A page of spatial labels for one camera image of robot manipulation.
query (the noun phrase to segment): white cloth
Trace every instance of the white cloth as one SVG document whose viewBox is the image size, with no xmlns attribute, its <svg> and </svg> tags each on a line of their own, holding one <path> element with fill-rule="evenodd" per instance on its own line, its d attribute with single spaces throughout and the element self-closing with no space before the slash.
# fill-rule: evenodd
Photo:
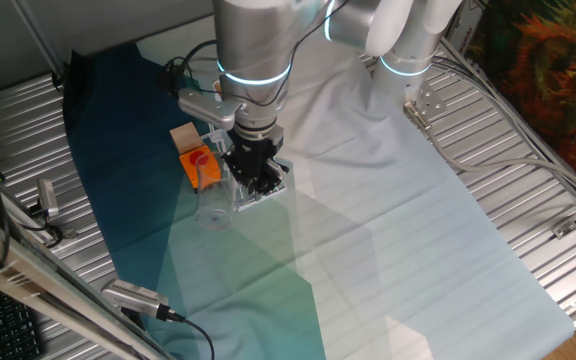
<svg viewBox="0 0 576 360">
<path fill-rule="evenodd" d="M 328 359 L 539 359 L 572 335 L 357 54 L 313 39 L 294 68 L 279 156 Z"/>
</svg>

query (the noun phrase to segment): clear plastic cup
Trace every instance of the clear plastic cup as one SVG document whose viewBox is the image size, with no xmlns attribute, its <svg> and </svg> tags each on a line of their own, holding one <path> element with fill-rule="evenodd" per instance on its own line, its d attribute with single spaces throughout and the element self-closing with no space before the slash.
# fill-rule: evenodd
<svg viewBox="0 0 576 360">
<path fill-rule="evenodd" d="M 240 185 L 218 152 L 202 155 L 195 166 L 199 178 L 197 224 L 210 230 L 227 229 L 232 224 L 236 202 L 242 198 Z"/>
</svg>

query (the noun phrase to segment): orange object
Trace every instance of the orange object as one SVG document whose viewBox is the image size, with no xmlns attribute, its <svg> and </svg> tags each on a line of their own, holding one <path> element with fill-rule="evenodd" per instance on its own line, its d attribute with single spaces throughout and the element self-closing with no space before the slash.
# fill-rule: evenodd
<svg viewBox="0 0 576 360">
<path fill-rule="evenodd" d="M 212 151 L 210 151 L 210 148 L 206 145 L 181 155 L 179 160 L 181 160 L 181 165 L 183 165 L 184 170 L 186 171 L 186 175 L 188 175 L 190 183 L 195 189 L 199 186 L 199 174 L 197 172 L 197 165 L 204 166 L 208 176 L 214 179 L 214 181 L 209 181 L 207 184 L 204 184 L 204 186 L 208 186 L 221 180 L 221 170 L 219 169 L 217 159 L 215 159 L 214 155 L 212 155 Z"/>
</svg>

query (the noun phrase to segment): teal cloth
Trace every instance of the teal cloth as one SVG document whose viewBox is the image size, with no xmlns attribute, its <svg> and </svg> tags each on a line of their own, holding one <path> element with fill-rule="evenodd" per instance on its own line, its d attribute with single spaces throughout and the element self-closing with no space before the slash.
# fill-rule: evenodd
<svg viewBox="0 0 576 360">
<path fill-rule="evenodd" d="M 195 224 L 196 195 L 169 134 L 191 119 L 155 87 L 160 71 L 127 45 L 74 54 L 66 83 L 68 141 L 119 277 L 168 296 L 212 336 L 217 359 L 324 359 L 308 282 L 240 231 Z M 281 207 L 246 214 L 279 221 L 274 240 L 294 257 Z M 259 274 L 267 276 L 251 282 Z M 146 327 L 179 359 L 209 358 L 189 326 L 149 319 Z"/>
</svg>

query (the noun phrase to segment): colorful fabric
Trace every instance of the colorful fabric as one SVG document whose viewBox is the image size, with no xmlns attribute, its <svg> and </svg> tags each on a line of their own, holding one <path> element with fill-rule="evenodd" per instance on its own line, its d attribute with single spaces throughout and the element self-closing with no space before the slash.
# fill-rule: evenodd
<svg viewBox="0 0 576 360">
<path fill-rule="evenodd" d="M 576 171 L 576 0 L 497 0 L 467 57 Z"/>
</svg>

